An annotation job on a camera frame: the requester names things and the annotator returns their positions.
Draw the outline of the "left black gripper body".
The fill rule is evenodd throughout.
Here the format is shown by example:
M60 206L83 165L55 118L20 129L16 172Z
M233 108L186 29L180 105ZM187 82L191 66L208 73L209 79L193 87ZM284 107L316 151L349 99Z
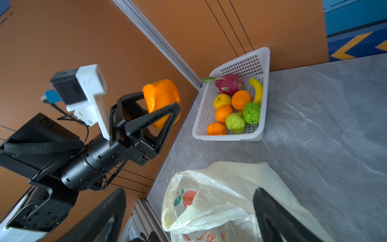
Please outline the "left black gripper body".
M116 126L117 104L110 108L109 140L96 136L85 150L61 171L61 180L74 191L101 190L121 172L128 161L145 165L158 154L145 154L126 135L125 126Z

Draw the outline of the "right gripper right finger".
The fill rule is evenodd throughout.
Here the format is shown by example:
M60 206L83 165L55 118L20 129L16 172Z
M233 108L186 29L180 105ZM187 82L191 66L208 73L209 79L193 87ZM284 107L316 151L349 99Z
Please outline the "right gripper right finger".
M320 242L263 188L257 188L253 205L264 242Z

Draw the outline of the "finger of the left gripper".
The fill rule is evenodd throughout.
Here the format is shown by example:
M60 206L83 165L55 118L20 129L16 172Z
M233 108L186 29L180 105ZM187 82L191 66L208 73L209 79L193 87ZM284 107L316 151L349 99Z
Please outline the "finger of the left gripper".
M137 101L144 99L143 92L127 94L117 102L116 126L124 127L129 121L148 114L148 111L141 107Z
M159 154L180 114L178 103L167 105L125 124L126 135L145 154Z

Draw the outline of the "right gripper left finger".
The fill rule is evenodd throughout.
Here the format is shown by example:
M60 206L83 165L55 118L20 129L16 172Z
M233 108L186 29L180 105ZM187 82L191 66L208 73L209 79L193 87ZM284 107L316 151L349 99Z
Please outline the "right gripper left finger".
M117 189L58 242L116 242L126 210L126 194Z

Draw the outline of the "orange mandarin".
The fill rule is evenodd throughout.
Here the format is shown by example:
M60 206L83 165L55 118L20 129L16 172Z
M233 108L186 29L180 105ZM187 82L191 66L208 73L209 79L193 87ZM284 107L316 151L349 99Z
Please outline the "orange mandarin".
M217 108L215 119L221 124L225 124L226 118L233 113L233 109L229 105L223 105Z
M179 90L171 80L165 79L145 85L142 92L149 113L173 103L181 106Z
M245 105L250 103L251 100L252 100L252 97L247 91L240 90L233 95L231 99L231 104L233 108L236 109L237 111L242 111Z
M209 136L221 136L227 134L227 128L220 123L211 123L207 127L207 135Z

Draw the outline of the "translucent printed plastic bag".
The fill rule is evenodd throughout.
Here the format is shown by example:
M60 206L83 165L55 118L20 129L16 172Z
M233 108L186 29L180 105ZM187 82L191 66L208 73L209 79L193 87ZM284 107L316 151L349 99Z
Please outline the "translucent printed plastic bag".
M176 173L164 195L162 228L174 242L260 242L254 210L258 188L324 242L332 237L265 162L219 161L207 169Z

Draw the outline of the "yellow lemon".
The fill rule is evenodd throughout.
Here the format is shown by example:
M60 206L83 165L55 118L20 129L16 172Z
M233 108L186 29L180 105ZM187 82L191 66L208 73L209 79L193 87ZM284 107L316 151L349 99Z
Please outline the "yellow lemon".
M217 110L218 108L220 108L221 106L224 106L224 105L227 105L227 106L232 106L231 104L231 98L229 95L227 94L220 94L218 95L214 102L214 108Z

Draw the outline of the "pink dragon fruit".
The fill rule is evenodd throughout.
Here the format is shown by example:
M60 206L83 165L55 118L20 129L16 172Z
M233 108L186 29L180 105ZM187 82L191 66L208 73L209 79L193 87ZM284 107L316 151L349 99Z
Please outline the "pink dragon fruit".
M205 77L203 83L214 83L221 94L233 96L244 89L244 81L238 75L228 74L222 77Z

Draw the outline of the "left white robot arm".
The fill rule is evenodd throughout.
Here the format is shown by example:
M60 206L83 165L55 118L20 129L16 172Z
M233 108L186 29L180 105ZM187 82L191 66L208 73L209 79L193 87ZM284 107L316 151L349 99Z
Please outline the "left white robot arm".
M84 143L39 113L1 144L1 166L28 178L29 190L1 220L1 241L36 242L68 216L81 191L106 189L132 161L146 164L161 151L180 114L176 101L154 112L124 95L110 110L110 134Z

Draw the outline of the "yellow banana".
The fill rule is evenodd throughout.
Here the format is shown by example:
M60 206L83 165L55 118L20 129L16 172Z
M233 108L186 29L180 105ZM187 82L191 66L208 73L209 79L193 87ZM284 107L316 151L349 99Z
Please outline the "yellow banana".
M254 103L261 105L262 99L263 99L263 86L262 86L262 84L254 78L251 78L249 80L249 83L255 89Z

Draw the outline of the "white perforated plastic basket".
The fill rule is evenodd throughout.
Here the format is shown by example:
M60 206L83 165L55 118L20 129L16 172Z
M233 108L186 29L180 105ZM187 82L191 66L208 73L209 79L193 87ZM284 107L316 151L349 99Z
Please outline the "white perforated plastic basket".
M203 78L204 94L192 135L205 141L263 139L271 51L262 47Z

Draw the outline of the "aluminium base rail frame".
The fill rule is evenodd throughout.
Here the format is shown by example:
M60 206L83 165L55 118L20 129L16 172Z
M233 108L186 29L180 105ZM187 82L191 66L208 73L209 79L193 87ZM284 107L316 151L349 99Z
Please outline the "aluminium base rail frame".
M124 227L119 242L171 242L146 199L139 199Z

